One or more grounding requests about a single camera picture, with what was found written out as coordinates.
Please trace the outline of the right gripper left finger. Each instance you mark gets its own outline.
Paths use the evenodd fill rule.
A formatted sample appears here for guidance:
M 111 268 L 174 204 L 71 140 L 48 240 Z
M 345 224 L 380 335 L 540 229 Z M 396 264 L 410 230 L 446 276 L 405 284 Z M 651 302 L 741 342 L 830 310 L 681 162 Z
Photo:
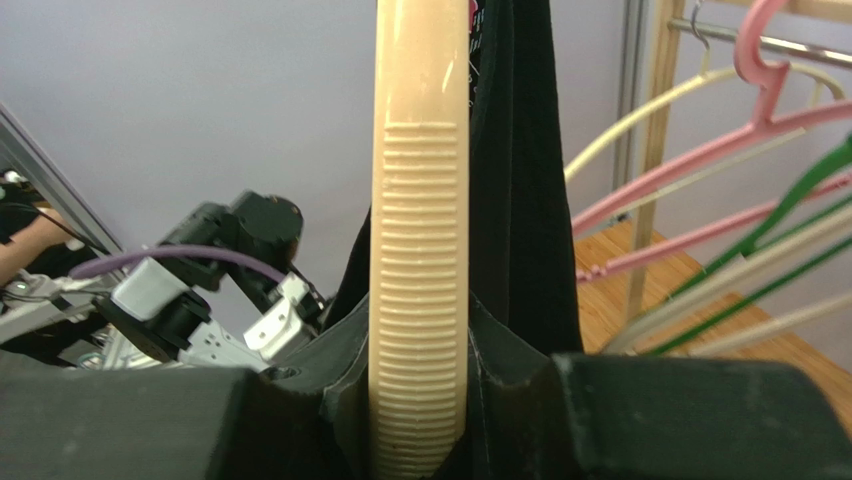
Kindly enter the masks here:
M 360 479 L 367 303 L 268 374 L 18 368 L 5 479 Z

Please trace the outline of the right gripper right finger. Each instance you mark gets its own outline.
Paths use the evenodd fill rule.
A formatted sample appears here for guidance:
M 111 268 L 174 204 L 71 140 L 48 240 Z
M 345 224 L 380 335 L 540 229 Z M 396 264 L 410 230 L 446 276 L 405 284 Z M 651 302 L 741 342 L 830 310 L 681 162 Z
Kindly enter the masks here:
M 820 389 L 776 362 L 545 356 L 470 310 L 476 479 L 847 479 Z

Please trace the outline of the black garment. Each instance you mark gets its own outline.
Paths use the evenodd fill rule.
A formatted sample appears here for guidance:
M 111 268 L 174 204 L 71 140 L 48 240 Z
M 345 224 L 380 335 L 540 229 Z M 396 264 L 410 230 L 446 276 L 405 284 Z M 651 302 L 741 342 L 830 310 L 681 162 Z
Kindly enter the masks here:
M 468 325 L 473 302 L 545 355 L 583 348 L 545 1 L 474 1 L 469 23 Z M 371 209 L 328 317 L 369 304 Z

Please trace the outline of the light wooden hanger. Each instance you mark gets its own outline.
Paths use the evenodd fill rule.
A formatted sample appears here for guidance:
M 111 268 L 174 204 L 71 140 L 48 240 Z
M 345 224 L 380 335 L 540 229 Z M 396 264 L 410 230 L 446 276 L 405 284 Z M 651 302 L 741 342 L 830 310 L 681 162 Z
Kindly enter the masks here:
M 465 1 L 377 5 L 369 267 L 370 470 L 423 479 L 465 430 Z

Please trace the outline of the green plastic hanger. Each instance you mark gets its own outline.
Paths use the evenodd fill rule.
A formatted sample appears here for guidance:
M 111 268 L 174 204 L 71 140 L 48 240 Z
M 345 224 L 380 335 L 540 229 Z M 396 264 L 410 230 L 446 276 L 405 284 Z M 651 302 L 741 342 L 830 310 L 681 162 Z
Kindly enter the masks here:
M 814 197 L 816 190 L 834 174 L 850 171 L 851 140 L 846 139 L 806 171 L 782 197 L 778 206 L 774 207 L 755 229 L 680 285 L 666 301 L 632 321 L 606 345 L 604 351 L 627 352 L 645 339 L 707 305 L 724 291 L 751 278 L 777 271 L 785 261 L 803 257 L 806 249 L 812 245 L 822 245 L 835 239 L 839 241 L 827 251 L 770 281 L 733 306 L 646 351 L 651 355 L 667 353 L 848 248 L 851 245 L 850 197 L 837 201 L 775 237 L 770 234 L 775 232 L 800 204 Z

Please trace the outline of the cream plastic hanger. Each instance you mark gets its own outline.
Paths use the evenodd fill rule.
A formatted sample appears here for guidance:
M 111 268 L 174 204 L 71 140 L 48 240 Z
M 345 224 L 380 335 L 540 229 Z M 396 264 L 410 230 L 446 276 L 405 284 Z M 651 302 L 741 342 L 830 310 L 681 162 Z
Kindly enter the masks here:
M 648 74 L 644 72 L 647 68 L 649 57 L 652 53 L 652 40 L 649 29 L 653 22 L 653 10 L 657 1 L 648 1 L 650 13 L 648 16 L 646 31 L 643 34 L 643 50 L 645 64 L 637 73 L 636 81 L 639 79 L 647 87 L 646 103 L 653 98 L 648 97 Z M 746 7 L 719 6 L 710 2 L 709 7 L 704 6 L 699 11 L 698 20 L 713 20 L 710 23 L 727 26 L 733 25 L 734 20 L 742 20 L 746 7 L 751 1 L 745 1 Z M 824 43 L 825 46 L 838 47 L 840 50 L 851 53 L 851 24 L 832 23 L 825 20 L 808 19 L 793 14 L 777 14 L 773 17 L 769 33 L 781 34 L 782 40 L 816 40 L 817 44 Z M 677 66 L 673 81 L 673 87 L 680 85 L 676 80 L 687 82 L 687 74 L 696 74 L 703 55 L 703 46 L 699 40 L 684 39 L 692 34 L 682 33 L 680 39 Z M 733 47 L 729 44 L 710 47 L 710 65 L 729 67 L 732 61 Z M 831 67 L 817 65 L 814 62 L 804 61 L 805 66 L 811 66 L 824 71 L 829 76 L 839 81 L 846 95 L 851 98 L 851 70 L 845 67 Z M 806 101 L 815 88 L 813 80 L 807 79 L 803 73 L 791 73 L 791 79 L 785 84 L 780 99 L 779 111 L 790 113 L 805 107 Z M 699 87 L 693 92 L 687 92 L 683 96 L 674 99 L 670 104 L 664 105 L 670 108 L 669 125 L 664 148 L 664 159 L 674 160 L 681 154 L 691 151 L 693 148 L 713 140 L 722 134 L 733 131 L 734 127 L 741 127 L 746 123 L 751 114 L 757 87 L 746 85 L 737 75 L 727 79 L 718 80 L 709 86 Z M 643 138 L 645 133 L 645 122 L 649 119 L 641 119 L 631 127 L 629 132 L 621 134 L 626 136 L 630 133 L 638 146 L 633 149 L 633 157 L 629 162 L 628 173 L 633 175 L 629 180 L 638 179 L 638 160 L 641 155 Z M 741 210 L 757 206 L 774 199 L 783 193 L 784 188 L 792 185 L 798 175 L 804 173 L 805 167 L 811 166 L 816 160 L 828 153 L 834 147 L 840 145 L 851 134 L 851 117 L 847 119 L 834 120 L 813 127 L 804 133 L 802 137 L 794 138 L 790 143 L 770 149 L 768 152 L 757 156 L 757 159 L 746 160 L 744 163 L 734 165 L 730 169 L 717 172 L 707 178 L 696 180 L 695 183 L 687 185 L 680 190 L 669 193 L 656 201 L 656 212 L 654 227 L 665 235 L 673 236 L 674 233 L 685 232 L 692 227 L 701 227 L 719 220 L 725 215 L 739 213 Z M 567 181 L 568 190 L 586 188 L 585 185 L 591 180 L 585 175 L 586 170 L 591 171 L 588 165 L 598 162 L 598 157 L 608 151 L 609 145 L 613 148 L 621 136 L 609 143 L 595 142 L 603 145 L 599 152 L 594 152 L 592 160 L 586 162 L 585 166 L 577 167 L 574 176 Z

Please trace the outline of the person forearm in background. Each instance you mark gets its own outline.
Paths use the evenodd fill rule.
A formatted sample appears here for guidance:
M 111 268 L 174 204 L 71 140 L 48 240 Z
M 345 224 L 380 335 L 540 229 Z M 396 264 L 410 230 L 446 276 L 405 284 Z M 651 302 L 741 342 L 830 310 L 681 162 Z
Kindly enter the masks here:
M 1 285 L 49 248 L 71 240 L 72 233 L 70 224 L 55 209 L 40 209 L 36 219 L 1 245 Z

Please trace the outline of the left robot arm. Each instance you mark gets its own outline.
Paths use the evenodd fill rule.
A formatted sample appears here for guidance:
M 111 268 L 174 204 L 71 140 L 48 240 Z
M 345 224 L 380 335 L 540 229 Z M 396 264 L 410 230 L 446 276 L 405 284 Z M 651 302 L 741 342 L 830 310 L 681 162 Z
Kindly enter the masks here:
M 324 298 L 293 266 L 300 209 L 247 191 L 204 203 L 159 244 L 92 258 L 62 277 L 21 271 L 1 288 L 1 345 L 52 365 L 264 370 L 316 337 Z

